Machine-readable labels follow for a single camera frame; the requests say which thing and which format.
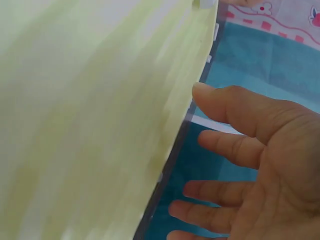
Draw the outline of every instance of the finger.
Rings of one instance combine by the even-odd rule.
[[[200,133],[199,144],[214,153],[224,156],[241,167],[258,169],[265,149],[255,137],[205,130]]]
[[[261,3],[263,0],[221,0],[226,4],[233,4],[242,7],[253,7],[254,5]]]
[[[208,238],[203,236],[197,236],[185,231],[172,231],[167,236],[166,240],[227,240],[226,237]]]
[[[238,209],[209,207],[185,201],[174,201],[169,207],[171,216],[214,233],[228,234]]]
[[[183,194],[222,207],[240,207],[253,186],[253,182],[246,181],[189,181],[184,186]]]
[[[297,103],[271,99],[239,86],[215,89],[196,83],[192,94],[209,118],[231,124],[265,145],[284,126],[311,112]]]

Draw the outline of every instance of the hand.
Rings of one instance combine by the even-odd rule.
[[[234,4],[242,7],[251,8],[259,3],[262,3],[264,0],[221,0],[225,4]]]
[[[193,98],[208,117],[245,134],[205,130],[199,144],[238,166],[257,169],[258,176],[256,182],[188,182],[185,196],[221,207],[178,200],[169,213],[230,234],[219,240],[319,240],[320,116],[236,86],[214,89],[198,83]],[[167,239],[208,240],[181,231]]]

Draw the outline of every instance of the paper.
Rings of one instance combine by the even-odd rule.
[[[132,239],[213,42],[192,0],[0,2],[0,239]]]

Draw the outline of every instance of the blue fabric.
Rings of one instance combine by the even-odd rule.
[[[228,22],[206,83],[242,86],[320,113],[319,61],[320,51],[309,46]]]
[[[165,240],[167,234],[173,230],[183,230],[211,238],[223,236],[186,224],[169,216],[168,207],[170,203],[173,200],[180,199],[215,206],[214,204],[192,200],[182,195],[185,183],[190,180],[250,181],[256,179],[257,173],[255,170],[235,166],[222,156],[200,147],[197,143],[197,138],[199,133],[205,129],[207,128],[195,123],[191,124],[169,183],[164,190],[146,233],[146,240]]]
[[[320,52],[285,38],[227,23],[206,83],[216,88],[243,86],[254,92],[300,103],[320,112]],[[196,115],[205,117],[199,110]],[[172,230],[219,237],[168,214],[189,180],[254,181],[257,172],[238,167],[197,144],[203,126],[192,124],[146,240],[165,240]]]

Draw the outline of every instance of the patterned fabric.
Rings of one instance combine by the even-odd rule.
[[[318,0],[265,0],[252,8],[231,5],[228,21],[320,50]]]

